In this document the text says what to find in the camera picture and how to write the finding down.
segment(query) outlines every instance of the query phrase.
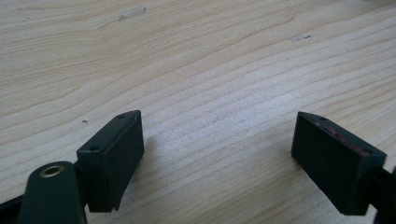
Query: table surface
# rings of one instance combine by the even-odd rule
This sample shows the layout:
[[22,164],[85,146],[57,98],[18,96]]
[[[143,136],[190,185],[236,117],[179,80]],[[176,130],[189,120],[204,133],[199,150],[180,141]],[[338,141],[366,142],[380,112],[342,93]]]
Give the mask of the table surface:
[[0,203],[140,109],[146,153],[90,223],[372,223],[290,156],[298,111],[396,164],[394,0],[3,0]]

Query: light wood surface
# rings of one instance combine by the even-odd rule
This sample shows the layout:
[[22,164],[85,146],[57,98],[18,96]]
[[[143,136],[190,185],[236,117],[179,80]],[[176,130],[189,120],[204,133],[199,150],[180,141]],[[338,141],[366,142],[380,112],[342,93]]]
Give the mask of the light wood surface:
[[299,110],[396,165],[394,0],[3,0],[0,81],[0,203],[142,111],[146,154],[90,223],[372,223],[290,156]]

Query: scratch on wood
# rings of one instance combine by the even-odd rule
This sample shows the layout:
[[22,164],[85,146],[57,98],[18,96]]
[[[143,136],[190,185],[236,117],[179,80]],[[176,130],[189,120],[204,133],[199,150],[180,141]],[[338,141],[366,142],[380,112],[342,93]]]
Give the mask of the scratch on wood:
[[141,7],[134,7],[129,10],[120,12],[119,21],[123,21],[123,20],[129,19],[132,17],[136,17],[136,16],[142,16],[146,13],[147,9],[148,9],[147,7],[141,6]]
[[296,41],[304,40],[304,39],[311,38],[311,37],[312,37],[312,35],[297,35],[297,36],[293,36],[293,37],[289,38],[289,41],[296,42]]

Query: black clamp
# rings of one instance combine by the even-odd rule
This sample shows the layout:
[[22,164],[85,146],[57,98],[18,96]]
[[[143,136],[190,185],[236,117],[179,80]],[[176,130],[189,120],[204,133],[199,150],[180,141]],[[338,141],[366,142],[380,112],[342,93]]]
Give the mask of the black clamp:
[[375,223],[396,223],[396,169],[384,170],[387,154],[329,119],[299,112],[291,156],[347,216],[377,209]]
[[78,161],[56,161],[33,171],[25,194],[0,205],[0,223],[87,223],[91,212],[119,209],[144,153],[140,111],[120,114],[78,151]]

